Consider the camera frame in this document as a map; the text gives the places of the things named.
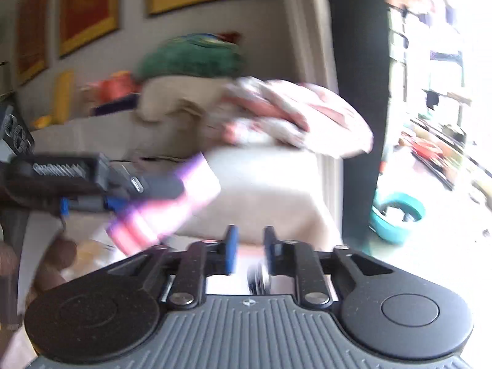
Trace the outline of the left hand brown glove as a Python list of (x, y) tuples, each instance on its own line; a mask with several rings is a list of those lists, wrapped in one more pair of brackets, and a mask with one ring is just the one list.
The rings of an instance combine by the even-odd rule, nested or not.
[[(71, 267), (77, 255), (77, 244), (73, 240), (59, 235), (48, 250), (34, 277), (33, 285), (27, 294), (27, 300), (33, 301), (37, 296), (65, 282), (61, 271)], [(18, 257), (13, 248), (1, 241), (1, 278), (14, 274)]]

